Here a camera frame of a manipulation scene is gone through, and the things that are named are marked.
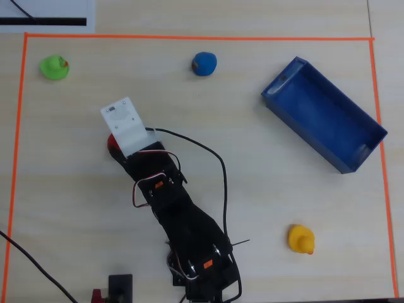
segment wire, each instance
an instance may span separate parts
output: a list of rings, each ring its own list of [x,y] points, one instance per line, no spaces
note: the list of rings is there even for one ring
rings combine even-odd
[[[38,20],[36,18],[34,18],[33,16],[31,16],[30,14],[28,14],[21,6],[19,6],[14,0],[10,0],[11,3],[13,3],[25,16],[27,16],[29,19],[34,20],[35,22],[38,23]]]
[[[172,267],[169,263],[169,259],[172,255],[172,251],[169,252],[169,255],[167,256],[167,266],[170,268],[171,271],[173,271],[174,273],[176,273],[177,275],[181,276],[184,278],[184,275],[182,273],[180,273],[179,271],[177,271],[174,267]]]
[[[239,245],[239,244],[243,244],[243,243],[246,243],[246,242],[248,242],[248,241],[250,241],[250,239],[244,240],[244,241],[241,241],[241,242],[234,243],[234,244],[232,244],[232,246],[236,246],[236,245]]]
[[[2,232],[1,230],[0,230],[0,235],[1,235],[3,238],[5,238],[8,242],[10,242],[12,245],[14,245],[15,248],[17,248],[19,251],[21,251],[21,252],[35,265],[35,267],[38,268],[39,271],[40,271],[44,276],[46,276],[46,277],[49,279],[49,281],[51,281],[54,285],[56,285],[56,287],[57,287],[58,289],[60,289],[60,290],[62,291],[62,293],[64,293],[64,295],[65,295],[67,298],[69,298],[69,300],[70,300],[71,302],[73,302],[73,303],[78,303],[78,302],[76,301],[76,299],[74,299],[73,296],[72,296],[66,289],[64,289],[64,287],[63,287],[62,285],[60,285],[60,283],[59,283],[58,281],[56,281],[55,279],[53,279],[52,276],[51,276],[50,274],[48,274],[48,273],[42,268],[42,266],[40,266],[40,265],[38,264],[38,262],[36,262],[36,260],[35,260],[30,254],[27,253],[27,251],[26,251],[24,248],[22,248],[21,246],[19,246],[16,242],[14,242],[14,240],[13,240],[12,238],[8,237],[8,236],[7,236],[4,232]]]
[[[186,295],[187,295],[187,294],[184,294],[184,295],[182,296],[182,298],[181,298],[181,300],[179,301],[179,303],[183,303],[183,302],[184,302],[184,300],[185,300],[185,298],[186,298]]]
[[[175,156],[175,158],[177,159],[177,162],[178,162],[178,170],[181,171],[181,163],[180,163],[177,155],[175,153],[173,153],[172,151],[168,151],[168,150],[140,150],[140,151],[137,151],[136,153],[168,153],[170,155]]]
[[[143,204],[141,204],[141,205],[136,205],[136,203],[134,202],[134,199],[135,199],[135,197],[136,197],[136,188],[137,188],[138,184],[139,184],[141,181],[150,180],[150,179],[156,178],[156,177],[158,177],[158,176],[160,176],[160,175],[163,175],[164,177],[166,176],[163,172],[159,172],[159,173],[157,173],[157,174],[151,175],[150,177],[140,179],[140,180],[136,181],[136,182],[133,184],[132,201],[133,201],[133,206],[134,206],[134,207],[136,207],[136,208],[141,208],[141,207],[149,206],[149,203],[143,203]]]
[[[221,156],[219,156],[219,154],[218,154],[217,152],[215,152],[214,150],[208,148],[207,146],[203,145],[202,143],[199,143],[198,141],[195,141],[195,140],[193,140],[193,139],[191,139],[191,138],[188,138],[188,137],[186,137],[186,136],[183,136],[183,135],[181,135],[181,134],[177,134],[177,133],[175,133],[175,132],[173,132],[173,131],[168,131],[168,130],[162,129],[162,128],[156,128],[156,129],[153,129],[153,128],[146,128],[146,130],[147,130],[147,131],[153,131],[153,130],[161,131],[161,132],[163,132],[163,133],[171,134],[171,135],[176,136],[176,137],[178,137],[178,138],[182,138],[182,139],[184,139],[184,140],[187,140],[187,141],[189,141],[189,142],[194,143],[195,145],[198,145],[199,147],[202,147],[203,149],[207,150],[208,152],[214,154],[214,156],[219,159],[220,164],[222,165],[222,170],[223,170],[223,185],[224,185],[223,231],[224,231],[226,237],[229,238],[229,236],[227,235],[227,221],[226,221],[226,219],[227,219],[227,174],[226,174],[225,162],[223,161],[223,159],[221,158]],[[234,266],[235,266],[237,275],[239,276],[238,279],[237,279],[237,283],[238,283],[238,287],[239,287],[239,293],[238,293],[235,297],[233,297],[233,298],[230,298],[230,299],[228,299],[228,300],[226,300],[226,301],[222,301],[222,303],[230,303],[230,302],[233,302],[234,300],[237,300],[239,297],[241,297],[241,293],[242,293],[241,276],[240,276],[239,267],[237,266],[237,263],[235,262],[235,258],[234,258],[233,252],[230,252],[229,255],[230,255],[230,258],[231,258],[231,260],[232,260],[232,262],[233,262],[233,264],[234,264]]]
[[[198,275],[198,276],[194,276],[193,278],[189,278],[189,277],[184,273],[184,271],[183,271],[182,268],[181,268],[181,264],[180,264],[180,262],[179,262],[178,254],[177,254],[176,251],[175,251],[174,253],[175,253],[175,257],[177,258],[179,271],[182,273],[183,277],[184,277],[185,279],[189,280],[189,281],[193,281],[193,280],[198,279],[198,278],[199,278],[199,275]]]

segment blue ball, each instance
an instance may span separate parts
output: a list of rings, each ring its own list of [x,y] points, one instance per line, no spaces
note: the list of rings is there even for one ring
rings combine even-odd
[[[209,76],[216,68],[217,59],[211,52],[200,52],[192,60],[192,70],[198,76]]]

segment white paper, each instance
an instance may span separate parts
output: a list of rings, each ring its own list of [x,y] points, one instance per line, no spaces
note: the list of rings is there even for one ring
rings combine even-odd
[[[16,0],[16,3],[33,17],[86,18],[87,26],[0,25],[0,33],[95,32],[95,0]],[[10,0],[0,0],[0,17],[26,16]]]

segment blue plastic tray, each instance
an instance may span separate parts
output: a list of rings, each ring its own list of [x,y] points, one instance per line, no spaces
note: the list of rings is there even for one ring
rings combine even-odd
[[[265,88],[266,106],[342,174],[355,172],[387,135],[313,65],[296,57]]]

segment light wood surface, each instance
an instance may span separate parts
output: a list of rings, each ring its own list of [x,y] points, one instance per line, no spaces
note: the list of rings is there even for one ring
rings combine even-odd
[[[0,45],[0,229],[7,232],[23,36],[0,35]],[[2,282],[5,251],[6,242],[2,238],[0,241]]]
[[[401,33],[402,5],[387,3],[371,1],[371,16],[400,276],[401,44],[394,37]],[[354,37],[369,36],[369,20],[365,0],[100,0],[97,33]],[[0,219],[6,230],[23,37],[0,35],[0,42]],[[220,56],[214,77],[203,81],[188,70],[202,50]],[[37,67],[53,52],[72,64],[69,78],[58,83],[44,81]],[[235,249],[244,286],[238,302],[392,297],[379,149],[357,173],[341,176],[259,101],[296,55],[375,117],[367,42],[30,39],[13,237],[79,302],[90,301],[92,288],[106,287],[108,274],[128,272],[134,302],[179,300],[183,289],[172,287],[164,263],[165,234],[150,210],[131,207],[131,181],[105,150],[108,130],[98,110],[128,95],[147,125],[192,136],[223,156],[229,236],[252,240]],[[162,138],[180,156],[194,202],[221,225],[217,161],[186,142]],[[235,142],[237,150],[230,148]],[[313,229],[315,255],[287,249],[292,223]],[[7,302],[23,300],[67,302],[12,249]]]
[[[190,72],[199,51],[218,56],[212,77]],[[68,78],[41,77],[38,62],[48,53],[70,61]],[[99,108],[127,95],[146,125],[188,135],[223,156],[229,236],[251,239],[235,248],[239,302],[391,297],[379,149],[358,172],[340,175],[260,99],[296,55],[375,117],[367,42],[30,39],[15,239],[80,302],[112,273],[134,275],[135,302],[179,300],[182,289],[170,286],[165,265],[166,236],[150,210],[131,206],[132,182],[105,149],[109,132]],[[194,202],[222,223],[218,162],[162,138],[180,157]],[[314,231],[314,255],[287,248],[293,223]],[[10,266],[8,302],[63,302],[15,249]]]
[[[97,0],[97,33],[368,37],[366,0]]]
[[[377,82],[382,105],[382,122],[389,131],[384,141],[389,177],[389,193],[393,220],[396,252],[396,270],[400,295],[404,292],[404,91],[402,72],[404,69],[403,47],[404,20],[400,12],[402,1],[370,1],[372,32],[376,57]]]

